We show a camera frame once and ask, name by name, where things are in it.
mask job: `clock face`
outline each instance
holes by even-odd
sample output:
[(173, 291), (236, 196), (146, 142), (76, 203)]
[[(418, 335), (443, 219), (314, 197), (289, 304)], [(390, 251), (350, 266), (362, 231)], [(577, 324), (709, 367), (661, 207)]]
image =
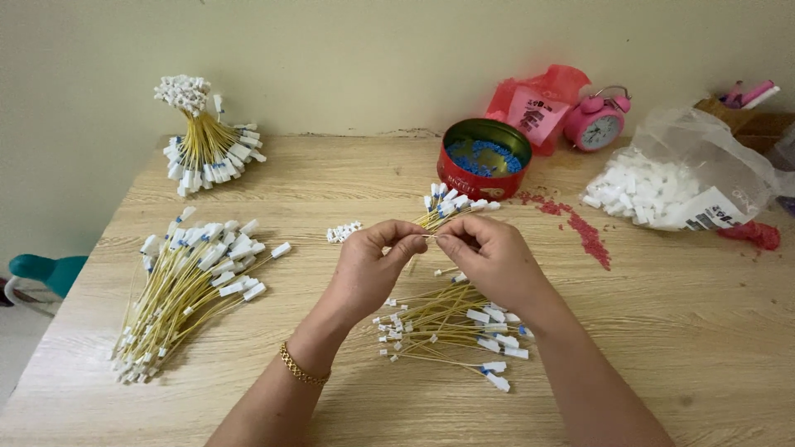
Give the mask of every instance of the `clock face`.
[(580, 139), (583, 149), (597, 150), (610, 144), (621, 132), (621, 123), (616, 116), (608, 115), (592, 122), (585, 128)]

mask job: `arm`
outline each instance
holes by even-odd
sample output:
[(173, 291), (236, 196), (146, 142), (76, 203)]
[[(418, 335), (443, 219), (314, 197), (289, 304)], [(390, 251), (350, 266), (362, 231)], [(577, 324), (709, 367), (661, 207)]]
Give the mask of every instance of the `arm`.
[[(287, 351), (306, 374), (322, 378), (332, 369), (351, 329), (383, 305), (403, 266), (428, 246), (426, 231), (390, 220), (351, 235), (326, 291), (287, 341)], [(382, 254), (384, 247), (392, 247)], [(207, 441), (207, 447), (300, 445), (322, 387), (303, 382), (280, 356), (271, 360)]]
[(465, 216), (437, 234), (441, 249), (475, 287), (516, 313), (535, 335), (573, 445), (673, 447), (549, 283), (515, 227)]

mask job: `gold bracelet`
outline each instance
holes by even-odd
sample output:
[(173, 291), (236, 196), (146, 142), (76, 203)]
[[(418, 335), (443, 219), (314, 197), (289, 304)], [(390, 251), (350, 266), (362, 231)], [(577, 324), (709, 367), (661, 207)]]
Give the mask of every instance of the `gold bracelet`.
[(304, 370), (301, 369), (298, 365), (296, 365), (293, 358), (290, 356), (290, 353), (287, 352), (287, 342), (282, 342), (281, 346), (279, 347), (279, 356), (281, 359), (285, 361), (285, 366), (290, 372), (293, 373), (294, 376), (301, 382), (306, 382), (310, 385), (314, 385), (316, 387), (322, 387), (323, 385), (328, 382), (328, 378), (332, 376), (332, 372), (329, 371), (325, 377), (322, 379), (318, 379), (317, 377), (312, 377), (309, 374), (305, 373)]

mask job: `teal chair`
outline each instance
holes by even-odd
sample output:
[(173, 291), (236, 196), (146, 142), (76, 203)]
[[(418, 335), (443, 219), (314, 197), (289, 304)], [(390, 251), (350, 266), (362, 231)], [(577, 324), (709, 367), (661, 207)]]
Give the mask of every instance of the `teal chair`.
[[(27, 278), (43, 282), (54, 294), (65, 298), (87, 260), (87, 256), (50, 259), (44, 256), (19, 255), (8, 263), (8, 270), (13, 277), (6, 283), (6, 288), (3, 291), (14, 304), (28, 305), (14, 296), (14, 286), (19, 278)], [(28, 305), (28, 307), (39, 313), (52, 316), (51, 313), (35, 306)]]

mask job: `red plastic bag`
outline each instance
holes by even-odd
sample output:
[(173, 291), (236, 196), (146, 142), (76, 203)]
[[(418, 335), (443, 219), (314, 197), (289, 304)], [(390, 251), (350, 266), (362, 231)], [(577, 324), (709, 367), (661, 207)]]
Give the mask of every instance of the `red plastic bag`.
[(552, 155), (566, 115), (590, 83), (568, 65), (550, 65), (543, 75), (526, 80), (509, 78), (497, 86), (485, 118), (519, 129), (533, 144), (533, 155)]

